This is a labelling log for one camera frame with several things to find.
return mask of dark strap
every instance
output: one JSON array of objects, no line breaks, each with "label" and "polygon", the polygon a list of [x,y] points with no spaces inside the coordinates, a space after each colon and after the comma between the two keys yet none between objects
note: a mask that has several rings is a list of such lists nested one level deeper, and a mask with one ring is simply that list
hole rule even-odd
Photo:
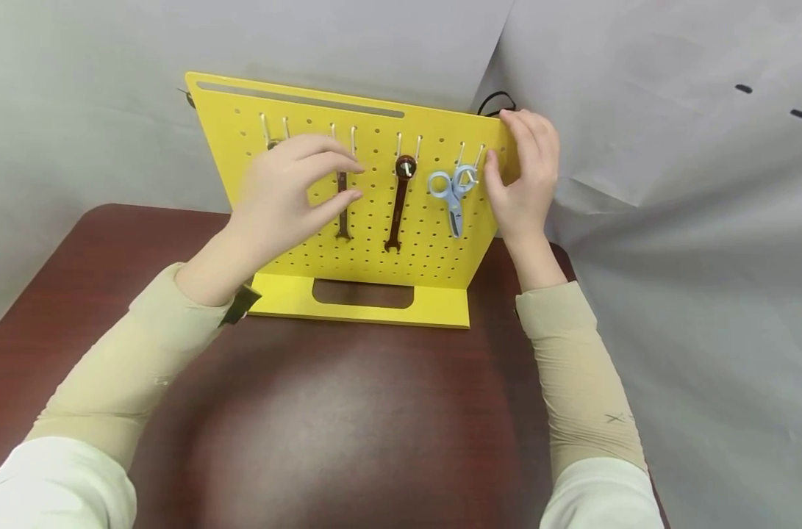
[{"label": "dark strap", "polygon": [[227,309],[227,313],[224,314],[224,318],[222,318],[221,323],[218,324],[218,327],[222,325],[235,325],[239,323],[243,317],[248,312],[254,303],[257,302],[262,296],[254,289],[250,288],[246,284],[241,285],[235,299],[233,300],[233,305]]},{"label": "dark strap", "polygon": [[498,112],[500,112],[504,108],[506,108],[506,110],[513,110],[513,111],[516,110],[516,108],[518,108],[518,106],[515,104],[515,100],[512,99],[511,95],[507,94],[505,90],[498,90],[498,91],[496,91],[496,93],[489,94],[489,96],[486,97],[486,99],[483,100],[483,104],[481,104],[480,107],[477,109],[477,115],[478,116],[483,115],[483,109],[486,107],[486,105],[489,104],[489,101],[495,99],[495,97],[497,97],[497,96],[506,96],[506,97],[508,97],[508,99],[510,101],[510,105],[508,107],[498,108],[494,112],[489,112],[488,115],[486,115],[486,117],[494,118],[496,115],[498,115]]}]

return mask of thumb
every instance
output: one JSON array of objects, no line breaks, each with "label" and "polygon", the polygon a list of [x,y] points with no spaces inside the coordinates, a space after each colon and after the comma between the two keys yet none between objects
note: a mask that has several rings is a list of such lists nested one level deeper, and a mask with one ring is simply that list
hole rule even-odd
[{"label": "thumb", "polygon": [[345,211],[347,206],[361,198],[361,190],[345,190],[342,193],[335,194],[312,208],[309,221],[315,225],[316,230],[322,229],[332,222],[334,218],[338,217],[341,212]]},{"label": "thumb", "polygon": [[498,157],[491,149],[486,152],[486,163],[483,166],[483,177],[486,180],[486,192],[491,201],[500,201],[506,192],[501,172],[498,168]]}]

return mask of wrench head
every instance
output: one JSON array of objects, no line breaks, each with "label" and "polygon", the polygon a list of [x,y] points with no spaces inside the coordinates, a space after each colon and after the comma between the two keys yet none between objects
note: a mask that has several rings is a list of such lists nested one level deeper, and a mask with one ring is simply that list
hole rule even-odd
[{"label": "wrench head", "polygon": [[411,179],[415,175],[418,163],[415,158],[408,154],[403,154],[395,161],[395,176],[402,180]]}]

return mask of scissors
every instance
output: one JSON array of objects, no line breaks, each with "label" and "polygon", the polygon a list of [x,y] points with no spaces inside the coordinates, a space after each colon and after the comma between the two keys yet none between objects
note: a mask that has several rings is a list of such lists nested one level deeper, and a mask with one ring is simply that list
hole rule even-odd
[{"label": "scissors", "polygon": [[[468,182],[462,182],[462,175],[468,173]],[[434,180],[444,179],[445,189],[437,191],[433,188]],[[445,171],[436,171],[427,179],[430,195],[444,199],[448,203],[448,223],[454,239],[462,235],[462,197],[477,184],[477,168],[473,165],[460,165],[454,171],[453,178]]]}]

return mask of open-end wrench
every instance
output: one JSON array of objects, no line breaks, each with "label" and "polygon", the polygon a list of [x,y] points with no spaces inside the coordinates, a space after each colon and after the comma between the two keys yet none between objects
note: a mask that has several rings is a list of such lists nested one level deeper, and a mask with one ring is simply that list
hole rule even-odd
[{"label": "open-end wrench", "polygon": [[395,194],[395,212],[392,214],[392,227],[389,230],[389,240],[383,246],[383,249],[389,251],[394,248],[401,251],[401,242],[398,240],[398,234],[401,233],[401,218],[403,217],[403,205],[407,199],[407,184],[410,179],[415,175],[415,169],[418,164],[410,155],[399,156],[395,161],[395,174],[398,177],[398,189]]},{"label": "open-end wrench", "polygon": [[[347,190],[347,173],[336,173],[336,183],[338,184],[339,193]],[[351,235],[347,233],[347,208],[339,213],[339,233],[336,234],[336,239],[340,237],[351,240]]]}]

